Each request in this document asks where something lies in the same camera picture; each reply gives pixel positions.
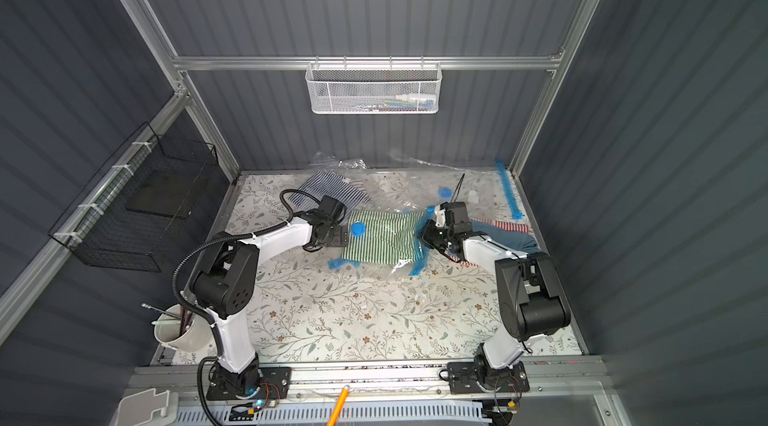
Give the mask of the green white striped garment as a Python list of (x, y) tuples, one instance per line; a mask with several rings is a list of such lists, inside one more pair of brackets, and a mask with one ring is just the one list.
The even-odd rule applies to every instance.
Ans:
[(396, 268), (413, 263), (417, 255), (416, 229), (421, 219), (418, 212), (355, 210), (349, 227), (361, 221), (366, 225), (366, 233), (362, 237), (349, 233), (341, 258)]

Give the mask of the clear vacuum bag blue zipper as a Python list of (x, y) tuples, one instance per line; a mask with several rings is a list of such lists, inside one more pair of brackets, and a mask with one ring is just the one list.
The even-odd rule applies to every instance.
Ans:
[(330, 196), (346, 207), (346, 235), (330, 270), (371, 266), (378, 274), (417, 276), (429, 253), (418, 233), (434, 201), (407, 171), (379, 171), (362, 159), (339, 160), (318, 152), (300, 189), (316, 198)]

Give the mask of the red white striped tank top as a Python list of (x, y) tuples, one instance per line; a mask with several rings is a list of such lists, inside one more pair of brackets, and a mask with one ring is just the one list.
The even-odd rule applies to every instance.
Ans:
[(471, 220), (472, 233), (462, 241), (462, 264), (491, 271), (497, 264), (520, 268), (524, 260), (539, 251), (538, 244), (524, 224), (491, 220)]

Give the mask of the grey blue ribbed garment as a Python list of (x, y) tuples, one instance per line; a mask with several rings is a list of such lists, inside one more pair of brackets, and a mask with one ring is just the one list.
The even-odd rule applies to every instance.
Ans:
[(488, 235), (510, 249), (530, 254), (540, 251), (528, 225), (499, 220), (472, 220), (471, 224), (475, 232)]

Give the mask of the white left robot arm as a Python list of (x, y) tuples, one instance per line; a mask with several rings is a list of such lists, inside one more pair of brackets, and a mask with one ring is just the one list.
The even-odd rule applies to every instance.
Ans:
[[(314, 199), (298, 189), (289, 192)], [(250, 233), (221, 232), (190, 254), (198, 258), (189, 279), (192, 310), (212, 328), (218, 363), (235, 375), (256, 365), (245, 308), (254, 294), (258, 268), (295, 248), (315, 252), (325, 247), (343, 229), (347, 216), (348, 208), (327, 195), (314, 199), (315, 208), (296, 212), (286, 193), (280, 194), (288, 213), (285, 220)]]

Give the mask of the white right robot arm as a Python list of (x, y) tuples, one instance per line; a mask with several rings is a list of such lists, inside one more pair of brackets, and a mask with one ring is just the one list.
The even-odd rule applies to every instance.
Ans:
[(453, 262), (478, 266), (496, 282), (500, 326), (475, 355), (476, 367), (484, 372), (511, 368), (530, 338), (552, 335), (571, 323), (552, 258), (516, 248), (510, 239), (495, 237), (495, 231), (488, 224), (477, 229), (463, 202), (444, 202), (428, 211), (418, 235), (427, 248)]

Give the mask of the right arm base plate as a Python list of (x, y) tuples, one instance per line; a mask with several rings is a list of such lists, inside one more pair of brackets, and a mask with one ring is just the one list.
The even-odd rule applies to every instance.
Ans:
[(501, 369), (493, 369), (477, 362), (449, 362), (445, 371), (450, 392), (454, 395), (481, 393), (521, 395), (530, 391), (528, 375), (522, 362)]

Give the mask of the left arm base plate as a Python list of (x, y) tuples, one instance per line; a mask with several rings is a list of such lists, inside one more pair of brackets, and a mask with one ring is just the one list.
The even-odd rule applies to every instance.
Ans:
[(249, 368), (232, 373), (215, 363), (207, 378), (207, 400), (278, 401), (287, 396), (292, 369), (289, 367)]

